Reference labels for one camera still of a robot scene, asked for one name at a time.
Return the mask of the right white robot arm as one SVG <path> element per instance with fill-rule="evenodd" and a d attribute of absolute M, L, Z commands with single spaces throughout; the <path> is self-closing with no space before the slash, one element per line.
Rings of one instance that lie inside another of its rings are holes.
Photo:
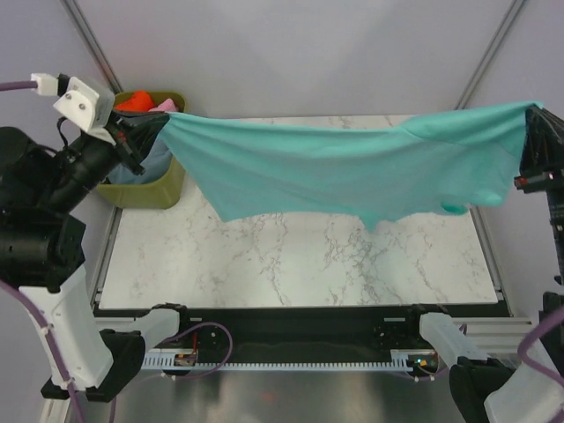
<path fill-rule="evenodd" d="M 563 259 L 563 121 L 541 106 L 525 113 L 517 189 L 546 195 L 554 247 Z M 450 315 L 427 312 L 404 324 L 405 340 L 429 343 L 449 371 L 449 389 L 467 422 L 563 420 L 563 299 L 545 293 L 539 323 L 516 348 L 517 369 L 480 350 Z"/>

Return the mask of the teal t shirt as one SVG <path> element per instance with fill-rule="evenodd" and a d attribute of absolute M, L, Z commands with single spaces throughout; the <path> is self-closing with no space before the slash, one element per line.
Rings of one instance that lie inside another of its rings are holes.
<path fill-rule="evenodd" d="M 320 212 L 373 230 L 416 213 L 504 203 L 528 101 L 419 115 L 384 129 L 251 123 L 172 113 L 163 142 L 224 221 Z"/>

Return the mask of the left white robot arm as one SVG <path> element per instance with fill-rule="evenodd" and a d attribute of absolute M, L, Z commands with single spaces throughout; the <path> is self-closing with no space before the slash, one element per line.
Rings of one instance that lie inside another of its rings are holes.
<path fill-rule="evenodd" d="M 27 308 L 48 353 L 45 398 L 82 392 L 108 403 L 149 350 L 193 337 L 178 304 L 157 305 L 120 330 L 97 325 L 85 282 L 85 224 L 72 214 L 117 166 L 140 173 L 168 119 L 165 112 L 114 111 L 101 135 L 81 133 L 60 151 L 18 128 L 1 130 L 1 281 Z"/>

